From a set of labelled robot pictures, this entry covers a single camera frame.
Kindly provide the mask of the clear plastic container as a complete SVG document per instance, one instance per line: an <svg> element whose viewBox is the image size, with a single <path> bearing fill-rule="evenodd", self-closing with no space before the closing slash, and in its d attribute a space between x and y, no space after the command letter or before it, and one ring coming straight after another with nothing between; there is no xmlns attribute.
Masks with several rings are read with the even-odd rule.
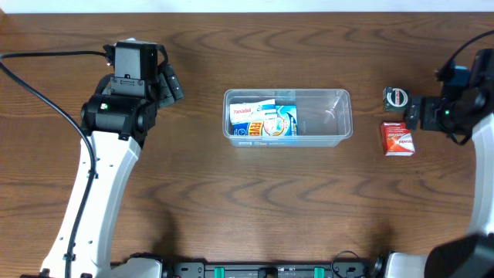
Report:
<svg viewBox="0 0 494 278"><path fill-rule="evenodd" d="M274 99L297 109L296 136L249 137L232 134L229 106ZM236 147L335 147L353 134L350 94L343 89L230 89L225 92L223 134Z"/></svg>

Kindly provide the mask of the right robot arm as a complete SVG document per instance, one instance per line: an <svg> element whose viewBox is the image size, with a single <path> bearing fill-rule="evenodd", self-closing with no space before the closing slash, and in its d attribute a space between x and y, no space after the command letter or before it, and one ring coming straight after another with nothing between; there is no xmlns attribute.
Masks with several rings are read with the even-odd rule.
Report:
<svg viewBox="0 0 494 278"><path fill-rule="evenodd" d="M425 255L389 252L375 277L491 277L493 275L493 51L479 50L470 67L453 58L438 70L436 97L414 96L404 113L409 130L443 133L472 149L473 198L465 235Z"/></svg>

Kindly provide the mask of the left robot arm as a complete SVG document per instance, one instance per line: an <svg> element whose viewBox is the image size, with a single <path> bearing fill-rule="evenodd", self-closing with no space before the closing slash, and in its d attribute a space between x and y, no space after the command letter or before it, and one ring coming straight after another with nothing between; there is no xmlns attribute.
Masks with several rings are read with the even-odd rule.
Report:
<svg viewBox="0 0 494 278"><path fill-rule="evenodd" d="M127 39L104 47L114 68L81 108L80 162L63 223L40 277L165 277L150 253L111 263L113 232L127 180L159 109L184 96L164 46Z"/></svg>

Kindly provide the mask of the blue medicine box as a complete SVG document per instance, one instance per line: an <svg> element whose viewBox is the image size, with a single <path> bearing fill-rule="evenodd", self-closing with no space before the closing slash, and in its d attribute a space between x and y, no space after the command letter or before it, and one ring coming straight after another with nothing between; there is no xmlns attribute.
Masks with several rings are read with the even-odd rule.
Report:
<svg viewBox="0 0 494 278"><path fill-rule="evenodd" d="M232 124L232 134L249 137L296 136L297 109L294 105L276 105L276 115L268 120Z"/></svg>

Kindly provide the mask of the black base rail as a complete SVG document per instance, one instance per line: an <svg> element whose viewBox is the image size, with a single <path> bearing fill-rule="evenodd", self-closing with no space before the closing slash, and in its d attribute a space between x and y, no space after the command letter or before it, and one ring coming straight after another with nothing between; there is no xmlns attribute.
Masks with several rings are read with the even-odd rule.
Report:
<svg viewBox="0 0 494 278"><path fill-rule="evenodd" d="M112 277L156 278L359 278L371 277L365 262L344 260L335 263L248 264L248 263L166 263L155 259L132 258L111 270Z"/></svg>

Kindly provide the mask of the red Panadol ActiFast box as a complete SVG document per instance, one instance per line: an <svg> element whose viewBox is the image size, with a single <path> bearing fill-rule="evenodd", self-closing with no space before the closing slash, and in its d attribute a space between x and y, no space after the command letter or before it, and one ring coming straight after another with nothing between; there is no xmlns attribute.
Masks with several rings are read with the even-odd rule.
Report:
<svg viewBox="0 0 494 278"><path fill-rule="evenodd" d="M383 122L381 138L385 156L412 156L415 153L411 131L405 122Z"/></svg>

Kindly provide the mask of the white Panadol box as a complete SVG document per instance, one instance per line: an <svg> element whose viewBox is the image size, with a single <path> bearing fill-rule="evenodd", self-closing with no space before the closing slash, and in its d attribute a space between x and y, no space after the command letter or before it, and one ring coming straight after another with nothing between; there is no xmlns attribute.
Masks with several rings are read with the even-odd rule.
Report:
<svg viewBox="0 0 494 278"><path fill-rule="evenodd" d="M229 118L232 124L268 120L276 115L274 99L254 103L234 103L229 106Z"/></svg>

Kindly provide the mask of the green Zam-Buk box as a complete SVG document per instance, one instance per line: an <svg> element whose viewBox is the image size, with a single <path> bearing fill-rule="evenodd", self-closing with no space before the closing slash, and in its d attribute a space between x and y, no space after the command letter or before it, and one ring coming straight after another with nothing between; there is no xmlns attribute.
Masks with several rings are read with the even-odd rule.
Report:
<svg viewBox="0 0 494 278"><path fill-rule="evenodd" d="M383 90L383 110L386 112L404 113L410 103L407 90L386 86Z"/></svg>

